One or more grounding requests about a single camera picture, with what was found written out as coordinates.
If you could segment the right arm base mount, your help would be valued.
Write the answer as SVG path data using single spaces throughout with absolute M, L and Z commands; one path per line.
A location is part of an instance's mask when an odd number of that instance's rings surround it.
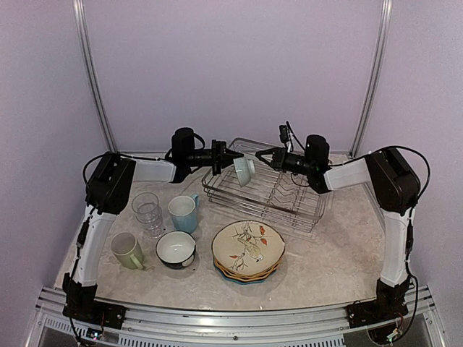
M 405 304 L 397 307 L 380 307 L 376 300 L 355 302 L 346 306 L 347 319 L 350 328 L 374 325 L 405 316 L 409 310 Z

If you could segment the beige plate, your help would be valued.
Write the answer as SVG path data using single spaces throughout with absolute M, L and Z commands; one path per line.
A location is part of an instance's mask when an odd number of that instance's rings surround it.
M 264 270 L 285 252 L 286 244 L 273 227 L 255 220 L 241 220 L 223 227 L 213 238 L 211 249 L 217 260 L 238 270 L 238 260 Z

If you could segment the clear glass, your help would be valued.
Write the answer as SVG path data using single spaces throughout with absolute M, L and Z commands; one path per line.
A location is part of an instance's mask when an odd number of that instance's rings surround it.
M 136 219 L 141 223 L 151 223 L 161 214 L 158 197 L 151 192 L 135 196 L 131 204 Z
M 163 225 L 161 208 L 156 207 L 154 210 L 147 213 L 138 212 L 135 216 L 138 223 L 149 237 L 157 239 L 163 235 L 165 228 Z

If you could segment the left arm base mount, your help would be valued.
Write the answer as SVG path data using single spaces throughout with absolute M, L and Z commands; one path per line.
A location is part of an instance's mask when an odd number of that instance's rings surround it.
M 127 308 L 101 301 L 94 301 L 89 309 L 72 308 L 70 304 L 63 309 L 63 315 L 80 322 L 121 330 Z

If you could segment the blue dotted plate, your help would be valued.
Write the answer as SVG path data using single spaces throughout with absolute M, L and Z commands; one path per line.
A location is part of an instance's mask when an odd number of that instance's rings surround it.
M 271 268 L 267 273 L 264 273 L 263 275 L 254 277 L 254 278 L 240 278 L 235 275 L 230 275 L 225 272 L 221 267 L 214 265 L 215 269 L 220 272 L 222 277 L 226 280 L 230 280 L 235 283 L 239 284 L 251 284 L 251 283 L 262 283 L 264 280 L 266 280 L 268 277 L 272 276 L 279 268 L 278 265 L 275 267 Z

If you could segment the light blue faceted cup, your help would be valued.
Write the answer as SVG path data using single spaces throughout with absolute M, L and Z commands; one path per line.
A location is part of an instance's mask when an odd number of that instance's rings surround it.
M 168 211 L 176 231 L 192 234 L 196 230 L 198 207 L 198 194 L 177 196 L 169 202 Z

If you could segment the green mug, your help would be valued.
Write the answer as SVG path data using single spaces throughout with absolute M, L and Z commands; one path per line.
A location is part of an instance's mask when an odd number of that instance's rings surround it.
M 135 235 L 121 232 L 111 240 L 111 252 L 120 264 L 130 270 L 146 270 L 144 254 Z

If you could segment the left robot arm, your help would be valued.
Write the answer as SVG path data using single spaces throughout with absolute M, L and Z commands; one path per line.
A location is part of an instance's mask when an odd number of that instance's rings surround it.
M 95 300 L 98 263 L 109 230 L 129 202 L 135 181 L 178 184 L 202 167 L 214 175 L 233 165 L 242 154 L 230 150 L 224 141 L 213 140 L 210 147 L 189 127 L 175 131 L 171 147 L 163 158 L 147 158 L 106 152 L 94 157 L 91 176 L 84 176 L 85 214 L 76 241 L 75 260 L 65 274 L 63 290 L 67 308 L 92 322 L 101 315 Z

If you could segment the dark blue bowl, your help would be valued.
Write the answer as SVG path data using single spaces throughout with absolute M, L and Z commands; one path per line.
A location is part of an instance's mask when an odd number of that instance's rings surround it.
M 156 244 L 156 255 L 167 267 L 180 270 L 195 259 L 196 241 L 187 232 L 171 231 L 164 234 Z

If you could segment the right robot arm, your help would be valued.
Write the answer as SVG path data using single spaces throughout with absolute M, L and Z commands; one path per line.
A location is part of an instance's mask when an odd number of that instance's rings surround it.
M 318 194 L 369 183 L 385 223 L 383 268 L 376 285 L 376 298 L 357 308 L 384 321 L 403 314 L 404 295 L 409 287 L 409 255 L 413 247 L 413 219 L 421 191 L 417 174 L 399 152 L 388 146 L 362 157 L 332 166 L 330 146 L 320 135 L 307 136 L 304 155 L 287 147 L 256 152 L 259 161 L 275 171 L 300 174 Z

